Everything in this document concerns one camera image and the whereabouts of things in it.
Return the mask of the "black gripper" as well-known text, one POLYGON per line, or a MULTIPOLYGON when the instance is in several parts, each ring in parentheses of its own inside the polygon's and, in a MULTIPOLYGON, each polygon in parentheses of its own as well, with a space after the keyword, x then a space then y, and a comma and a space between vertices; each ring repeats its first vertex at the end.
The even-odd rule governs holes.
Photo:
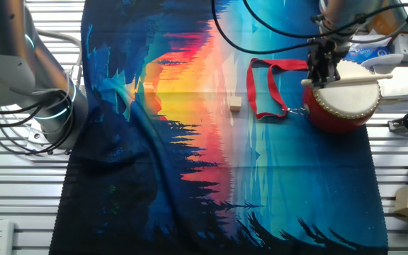
POLYGON ((307 56, 308 73, 307 78, 312 85, 326 87, 330 83, 341 79, 337 70, 339 60, 343 59, 350 50, 350 42, 342 40, 332 40, 327 37, 317 37, 307 40, 310 43, 310 48, 307 56), (324 63, 327 66, 325 81, 322 82, 321 63, 324 58, 324 63))

